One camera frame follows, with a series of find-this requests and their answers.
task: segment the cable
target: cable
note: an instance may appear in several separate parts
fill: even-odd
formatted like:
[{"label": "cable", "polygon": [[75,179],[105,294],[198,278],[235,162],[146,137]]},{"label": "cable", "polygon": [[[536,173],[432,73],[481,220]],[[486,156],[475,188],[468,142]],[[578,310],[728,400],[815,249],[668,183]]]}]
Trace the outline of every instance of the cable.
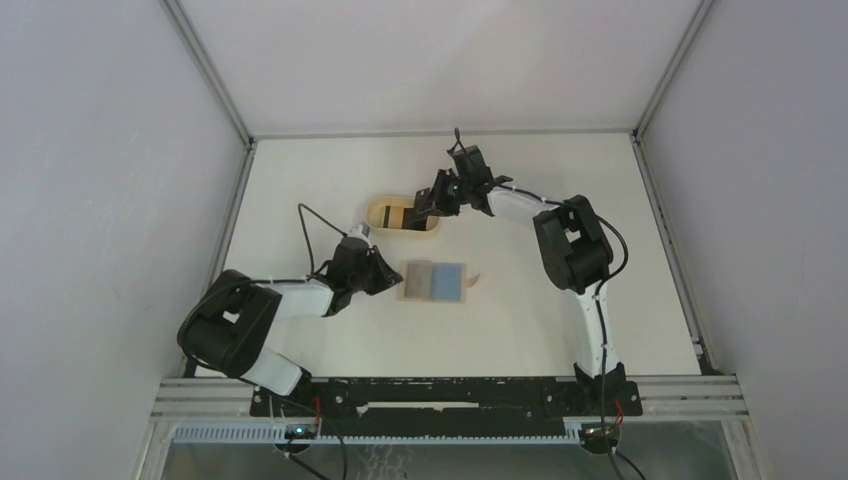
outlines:
[{"label": "cable", "polygon": [[[291,445],[292,440],[289,440],[289,443],[288,443],[288,445],[286,445],[286,448],[288,448],[288,447]],[[329,478],[329,477],[325,476],[324,474],[322,474],[322,473],[321,473],[321,472],[319,472],[318,470],[315,470],[314,468],[312,468],[311,466],[309,466],[309,464],[308,464],[308,463],[306,463],[306,462],[304,462],[303,460],[301,460],[301,459],[297,458],[297,456],[292,455],[292,454],[291,454],[291,453],[289,453],[288,451],[286,452],[286,458],[287,458],[287,459],[289,459],[289,460],[291,460],[291,461],[293,461],[294,463],[296,463],[296,464],[300,465],[300,466],[301,466],[304,470],[306,470],[307,472],[311,473],[312,475],[315,475],[317,478],[320,478],[321,480],[330,480],[330,478]]]},{"label": "cable", "polygon": [[288,403],[289,405],[292,405],[292,406],[295,406],[297,408],[306,410],[307,412],[313,413],[313,414],[315,414],[316,417],[321,417],[322,423],[327,422],[327,424],[330,425],[330,428],[332,428],[333,431],[336,433],[336,438],[339,439],[339,446],[342,449],[342,466],[343,466],[342,467],[342,480],[347,480],[347,447],[344,444],[344,439],[342,438],[341,433],[339,433],[339,429],[336,428],[336,426],[333,424],[333,422],[331,422],[326,417],[322,417],[321,413],[318,412],[317,410],[313,410],[313,409],[306,407],[306,406],[303,406],[303,405],[301,405],[297,402],[293,402],[293,401],[291,401],[287,398],[283,398],[283,397],[276,397],[276,398],[278,398],[281,402]]},{"label": "cable", "polygon": [[621,457],[621,459],[622,459],[622,460],[624,460],[625,462],[627,462],[627,464],[628,464],[628,465],[630,465],[631,467],[633,467],[633,470],[635,470],[635,471],[636,471],[636,474],[637,474],[637,475],[639,475],[639,478],[641,478],[642,480],[648,480],[647,478],[645,478],[645,474],[644,474],[644,473],[642,473],[642,470],[639,470],[639,467],[637,467],[637,466],[636,466],[636,464],[635,464],[635,463],[633,463],[633,461],[632,461],[632,460],[630,460],[629,458],[627,458],[627,457],[626,457],[623,453],[621,453],[621,452],[619,452],[618,450],[616,450],[615,455],[616,455],[617,457]]},{"label": "cable", "polygon": [[346,237],[347,233],[345,233],[339,227],[330,223],[329,220],[327,220],[326,218],[319,215],[318,212],[316,212],[315,210],[312,210],[311,208],[309,208],[308,205],[303,204],[303,203],[297,204],[297,215],[300,217],[300,228],[303,229],[303,238],[306,240],[306,250],[309,252],[309,278],[312,278],[313,276],[315,276],[316,273],[318,273],[318,271],[315,270],[315,256],[312,255],[312,242],[309,241],[309,232],[306,231],[306,220],[304,220],[304,218],[303,218],[303,210],[307,210],[312,215],[315,215],[315,217],[317,217],[318,220],[321,220],[322,222],[327,224],[327,226],[329,226],[333,230],[339,232],[342,235],[342,237]]}]

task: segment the aluminum frame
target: aluminum frame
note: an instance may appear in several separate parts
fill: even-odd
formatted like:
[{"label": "aluminum frame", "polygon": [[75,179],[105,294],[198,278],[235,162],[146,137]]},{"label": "aluminum frame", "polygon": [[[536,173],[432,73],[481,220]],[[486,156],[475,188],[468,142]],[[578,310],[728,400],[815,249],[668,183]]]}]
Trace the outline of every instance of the aluminum frame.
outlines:
[{"label": "aluminum frame", "polygon": [[[628,422],[720,421],[728,440],[734,469],[740,480],[765,480],[762,459],[751,429],[748,409],[734,376],[640,376],[645,413]],[[158,480],[165,469],[172,443],[255,443],[281,438],[279,421],[250,416],[255,387],[226,378],[163,380],[153,406],[143,448],[133,478]],[[312,418],[289,418],[308,424]],[[346,437],[351,444],[579,444],[575,433],[598,417],[564,417],[565,434],[551,437],[506,438],[404,438]],[[332,444],[332,436],[304,443]]]}]

